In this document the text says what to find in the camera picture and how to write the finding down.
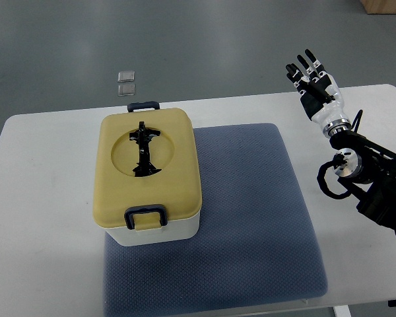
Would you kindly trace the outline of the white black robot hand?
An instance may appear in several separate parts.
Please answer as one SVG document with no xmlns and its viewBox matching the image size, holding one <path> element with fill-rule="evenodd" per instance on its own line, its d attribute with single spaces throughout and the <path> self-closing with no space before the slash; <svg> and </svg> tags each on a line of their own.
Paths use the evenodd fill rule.
<svg viewBox="0 0 396 317">
<path fill-rule="evenodd" d="M 351 122 L 344 113 L 345 102 L 333 76 L 309 49 L 297 59 L 303 69 L 290 63 L 286 65 L 286 76 L 300 94 L 307 117 L 320 127 L 326 138 L 349 130 Z"/>
</svg>

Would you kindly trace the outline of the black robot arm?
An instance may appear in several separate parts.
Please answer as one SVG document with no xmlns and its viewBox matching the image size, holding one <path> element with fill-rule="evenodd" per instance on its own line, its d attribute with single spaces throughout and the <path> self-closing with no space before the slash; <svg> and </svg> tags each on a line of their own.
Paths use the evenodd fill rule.
<svg viewBox="0 0 396 317">
<path fill-rule="evenodd" d="M 396 153 L 351 130 L 334 134 L 329 142 L 337 153 L 319 168 L 321 191 L 337 200 L 353 195 L 360 214 L 396 236 Z M 335 170 L 345 192 L 336 194 L 328 188 L 325 174 L 329 168 Z"/>
</svg>

